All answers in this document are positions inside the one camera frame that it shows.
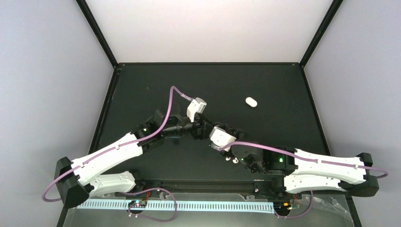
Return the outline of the left circuit board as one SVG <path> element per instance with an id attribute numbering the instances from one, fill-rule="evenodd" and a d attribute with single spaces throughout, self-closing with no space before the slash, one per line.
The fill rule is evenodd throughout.
<path id="1" fill-rule="evenodd" d="M 132 200 L 128 203 L 129 209 L 145 209 L 147 206 L 147 200 Z"/>

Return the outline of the right circuit board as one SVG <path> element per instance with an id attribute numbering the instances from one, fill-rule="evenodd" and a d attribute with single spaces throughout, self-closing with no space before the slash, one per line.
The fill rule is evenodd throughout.
<path id="1" fill-rule="evenodd" d="M 293 210 L 298 209 L 300 204 L 291 202 L 274 203 L 273 207 L 275 210 Z"/>

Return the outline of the white charging case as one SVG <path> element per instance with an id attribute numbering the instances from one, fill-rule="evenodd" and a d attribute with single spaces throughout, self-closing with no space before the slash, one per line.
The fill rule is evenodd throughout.
<path id="1" fill-rule="evenodd" d="M 245 103 L 252 108 L 255 108 L 258 105 L 257 101 L 255 99 L 253 99 L 252 97 L 247 97 L 245 99 Z"/>

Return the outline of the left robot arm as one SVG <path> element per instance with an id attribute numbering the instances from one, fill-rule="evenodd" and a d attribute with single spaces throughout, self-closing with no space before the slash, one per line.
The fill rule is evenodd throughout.
<path id="1" fill-rule="evenodd" d="M 97 152 L 74 160 L 68 157 L 59 159 L 54 179 L 64 207 L 74 208 L 101 194 L 130 192 L 136 185 L 131 170 L 108 175 L 105 172 L 163 145 L 167 138 L 189 134 L 195 140 L 205 140 L 212 129 L 212 121 L 201 113 L 196 113 L 193 118 L 179 113 L 166 117 L 156 110 L 144 123 Z"/>

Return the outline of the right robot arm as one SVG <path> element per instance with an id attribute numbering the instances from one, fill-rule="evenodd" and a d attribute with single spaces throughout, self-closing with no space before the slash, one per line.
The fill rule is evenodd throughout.
<path id="1" fill-rule="evenodd" d="M 245 141 L 245 133 L 214 126 L 211 146 L 228 160 L 241 163 L 252 173 L 271 177 L 270 193 L 275 198 L 308 191 L 347 192 L 356 197 L 373 197 L 379 190 L 372 175 L 372 157 L 333 157 L 299 148 L 276 148 Z"/>

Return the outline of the circuit board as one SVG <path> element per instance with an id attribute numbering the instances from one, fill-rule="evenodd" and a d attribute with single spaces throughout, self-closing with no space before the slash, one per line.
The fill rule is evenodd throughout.
<path id="1" fill-rule="evenodd" d="M 273 207 L 275 210 L 293 210 L 298 209 L 300 204 L 291 202 L 274 203 Z"/>
<path id="2" fill-rule="evenodd" d="M 128 203 L 129 209 L 145 209 L 147 206 L 147 200 L 132 200 Z"/>

